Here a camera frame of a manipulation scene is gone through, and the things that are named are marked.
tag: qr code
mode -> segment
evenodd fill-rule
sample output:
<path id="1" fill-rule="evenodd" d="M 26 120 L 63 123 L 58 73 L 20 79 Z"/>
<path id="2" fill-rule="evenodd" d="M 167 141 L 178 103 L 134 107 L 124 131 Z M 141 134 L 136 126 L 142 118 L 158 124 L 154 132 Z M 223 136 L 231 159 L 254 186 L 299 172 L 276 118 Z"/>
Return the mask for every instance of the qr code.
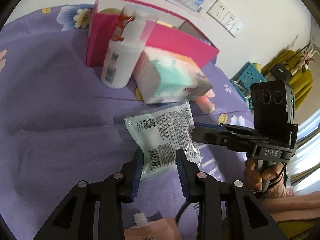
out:
<path id="1" fill-rule="evenodd" d="M 110 84 L 113 83 L 113 79 L 115 78 L 116 68 L 109 65 L 106 72 L 105 80 L 108 81 Z"/>
<path id="2" fill-rule="evenodd" d="M 150 157 L 151 157 L 150 170 L 154 170 L 154 169 L 160 168 L 161 167 L 161 162 L 160 162 L 158 150 L 157 149 L 152 149 L 152 150 L 148 149 L 148 152 L 149 152 Z"/>
<path id="3" fill-rule="evenodd" d="M 152 128 L 156 126 L 155 119 L 143 120 L 144 129 Z"/>
<path id="4" fill-rule="evenodd" d="M 119 57 L 119 54 L 112 53 L 111 60 L 117 61 L 118 57 Z"/>

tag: blue basket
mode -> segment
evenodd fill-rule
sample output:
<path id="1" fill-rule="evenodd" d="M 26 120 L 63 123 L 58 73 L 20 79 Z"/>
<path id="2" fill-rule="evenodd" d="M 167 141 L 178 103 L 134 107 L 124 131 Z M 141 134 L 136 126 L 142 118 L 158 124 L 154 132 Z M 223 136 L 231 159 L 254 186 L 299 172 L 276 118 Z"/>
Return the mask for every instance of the blue basket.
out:
<path id="1" fill-rule="evenodd" d="M 263 75 L 252 65 L 251 62 L 247 62 L 247 68 L 243 71 L 243 73 L 240 75 L 239 79 L 237 81 L 241 81 L 241 85 L 250 92 L 250 86 L 254 83 L 260 83 L 260 82 L 266 82 L 266 79 L 263 77 Z M 245 98 L 245 95 L 242 93 L 242 91 L 238 88 L 238 86 L 235 84 L 233 80 L 231 80 L 231 83 L 234 85 L 236 90 L 238 91 L 239 95 L 243 98 L 244 101 L 247 101 Z M 252 101 L 251 98 L 248 99 L 249 102 L 249 108 L 252 109 Z"/>

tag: bed sheet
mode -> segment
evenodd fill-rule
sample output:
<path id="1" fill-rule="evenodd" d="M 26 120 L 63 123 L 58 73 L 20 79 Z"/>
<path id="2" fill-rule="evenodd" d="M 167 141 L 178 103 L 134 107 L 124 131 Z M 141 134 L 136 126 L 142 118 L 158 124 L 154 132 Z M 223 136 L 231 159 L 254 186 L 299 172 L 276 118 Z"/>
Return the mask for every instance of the bed sheet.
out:
<path id="1" fill-rule="evenodd" d="M 44 8 L 0 33 L 0 213 L 18 240 L 31 240 L 78 181 L 104 180 L 130 161 L 137 145 L 123 117 L 157 107 L 135 97 L 133 79 L 112 90 L 100 82 L 101 67 L 85 67 L 91 7 Z M 190 103 L 194 121 L 252 127 L 251 112 L 223 72 L 211 63 L 203 71 L 216 96 L 202 108 Z M 215 111 L 204 114 L 205 104 Z M 199 148 L 202 171 L 226 182 L 243 179 L 244 154 Z M 144 179 L 134 203 L 123 205 L 124 227 L 134 225 L 137 212 L 149 220 L 174 217 L 184 201 L 176 170 Z M 197 208 L 180 220 L 184 240 L 195 239 Z"/>

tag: yellow cloth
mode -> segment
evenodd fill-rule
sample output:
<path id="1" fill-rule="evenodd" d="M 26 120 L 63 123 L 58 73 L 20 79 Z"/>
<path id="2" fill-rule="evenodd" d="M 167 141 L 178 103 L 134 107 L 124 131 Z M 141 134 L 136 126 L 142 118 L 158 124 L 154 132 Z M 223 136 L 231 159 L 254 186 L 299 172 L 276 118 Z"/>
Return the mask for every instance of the yellow cloth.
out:
<path id="1" fill-rule="evenodd" d="M 278 225 L 289 239 L 304 240 L 315 226 L 317 220 L 283 221 L 278 222 Z"/>
<path id="2" fill-rule="evenodd" d="M 287 70 L 291 71 L 294 68 L 295 64 L 300 61 L 301 53 L 290 59 L 288 62 L 285 61 L 292 57 L 294 54 L 296 54 L 296 52 L 292 50 L 286 50 L 282 52 L 281 54 L 279 54 L 279 56 L 265 65 L 262 68 L 261 73 L 263 75 L 267 74 L 276 63 L 283 64 Z M 299 70 L 297 73 L 295 73 L 290 79 L 289 85 L 294 90 L 294 97 L 296 100 L 295 107 L 297 109 L 307 98 L 313 86 L 313 77 L 310 69 L 308 69 L 305 73 L 303 73 L 302 70 Z"/>

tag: camera lens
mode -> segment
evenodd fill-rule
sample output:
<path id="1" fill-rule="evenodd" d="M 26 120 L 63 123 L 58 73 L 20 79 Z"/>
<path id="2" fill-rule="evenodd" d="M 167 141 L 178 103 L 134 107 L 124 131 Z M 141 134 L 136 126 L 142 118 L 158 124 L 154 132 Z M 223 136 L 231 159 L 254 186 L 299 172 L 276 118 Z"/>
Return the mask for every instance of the camera lens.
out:
<path id="1" fill-rule="evenodd" d="M 282 102 L 282 94 L 280 91 L 275 92 L 274 95 L 275 102 L 279 105 Z"/>
<path id="2" fill-rule="evenodd" d="M 268 90 L 263 90 L 261 94 L 261 98 L 264 104 L 269 104 L 271 101 L 271 94 Z"/>
<path id="3" fill-rule="evenodd" d="M 258 94 L 257 91 L 253 93 L 252 99 L 253 99 L 254 102 L 257 102 L 259 100 L 259 94 Z"/>

